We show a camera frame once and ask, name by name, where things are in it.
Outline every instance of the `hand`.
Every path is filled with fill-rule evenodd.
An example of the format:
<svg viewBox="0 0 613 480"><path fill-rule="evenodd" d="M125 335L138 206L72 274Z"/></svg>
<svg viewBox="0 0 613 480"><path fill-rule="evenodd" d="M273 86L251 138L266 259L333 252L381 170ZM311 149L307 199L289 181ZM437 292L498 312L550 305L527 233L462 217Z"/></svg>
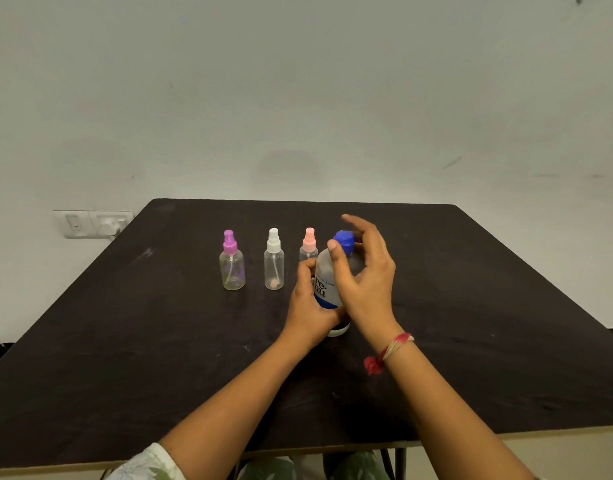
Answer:
<svg viewBox="0 0 613 480"><path fill-rule="evenodd" d="M295 347L305 347L305 354L318 345L345 314L342 307L334 310L322 308L315 300L311 283L315 262L316 259L311 258L297 266L297 283L280 334L280 339L292 342Z"/></svg>
<svg viewBox="0 0 613 480"><path fill-rule="evenodd" d="M366 267L353 277L344 250L338 242L330 240L327 247L335 285L353 322L376 351L381 351L402 330L391 307L395 263L375 225L347 214L342 218L358 231L360 244L356 247L364 250Z"/></svg>

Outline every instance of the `bottle label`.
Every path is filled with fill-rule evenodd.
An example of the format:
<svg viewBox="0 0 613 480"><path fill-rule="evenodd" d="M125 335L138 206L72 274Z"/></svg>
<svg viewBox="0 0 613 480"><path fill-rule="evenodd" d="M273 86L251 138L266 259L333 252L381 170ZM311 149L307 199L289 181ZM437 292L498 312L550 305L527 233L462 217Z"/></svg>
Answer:
<svg viewBox="0 0 613 480"><path fill-rule="evenodd" d="M338 294L338 289L335 287L335 283L322 279L317 273L313 282L313 291L315 292L315 300L321 307L337 308L342 306L342 300Z"/></svg>

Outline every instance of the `sleeve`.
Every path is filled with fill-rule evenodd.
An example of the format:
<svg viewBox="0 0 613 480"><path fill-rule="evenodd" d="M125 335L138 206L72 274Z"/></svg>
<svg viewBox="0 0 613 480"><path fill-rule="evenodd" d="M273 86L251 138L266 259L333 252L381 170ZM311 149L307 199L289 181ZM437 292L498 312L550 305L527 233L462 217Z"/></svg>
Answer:
<svg viewBox="0 0 613 480"><path fill-rule="evenodd" d="M113 471L107 480L185 480L185 478L169 453L158 443L153 443Z"/></svg>

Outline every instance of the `blue bottle cap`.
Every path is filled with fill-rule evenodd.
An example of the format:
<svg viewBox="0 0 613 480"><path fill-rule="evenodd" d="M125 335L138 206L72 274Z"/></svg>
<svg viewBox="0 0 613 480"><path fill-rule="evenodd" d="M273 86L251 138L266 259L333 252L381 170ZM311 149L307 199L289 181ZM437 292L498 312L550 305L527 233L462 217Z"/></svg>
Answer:
<svg viewBox="0 0 613 480"><path fill-rule="evenodd" d="M333 238L340 243L346 256L350 255L355 249L355 236L353 236L353 233L351 231L337 231Z"/></svg>

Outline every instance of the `spray bottle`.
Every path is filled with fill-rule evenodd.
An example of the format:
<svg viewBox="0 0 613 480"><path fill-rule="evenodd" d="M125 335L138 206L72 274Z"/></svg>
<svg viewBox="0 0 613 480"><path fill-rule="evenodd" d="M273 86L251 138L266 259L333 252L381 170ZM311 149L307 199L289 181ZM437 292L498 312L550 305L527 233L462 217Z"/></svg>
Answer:
<svg viewBox="0 0 613 480"><path fill-rule="evenodd" d="M358 253L354 253L355 236L347 230L341 230L333 237L344 250L349 260L350 272L357 276L364 269L364 259ZM317 257L315 265L315 282L313 284L315 300L323 308L337 308L342 306L342 300L335 287L335 275L333 273L333 261L328 249L323 250ZM337 337L349 329L350 322L342 322L329 333L329 337Z"/></svg>
<svg viewBox="0 0 613 480"><path fill-rule="evenodd" d="M269 290L279 290L284 286L284 251L275 227L269 230L267 250L264 251L264 285Z"/></svg>
<svg viewBox="0 0 613 480"><path fill-rule="evenodd" d="M317 258L317 248L315 247L315 229L307 227L302 247L300 248L300 261L310 258Z"/></svg>
<svg viewBox="0 0 613 480"><path fill-rule="evenodd" d="M244 286L244 255L237 250L237 242L232 230L224 231L224 252L220 254L220 271L222 284L227 290L239 290Z"/></svg>

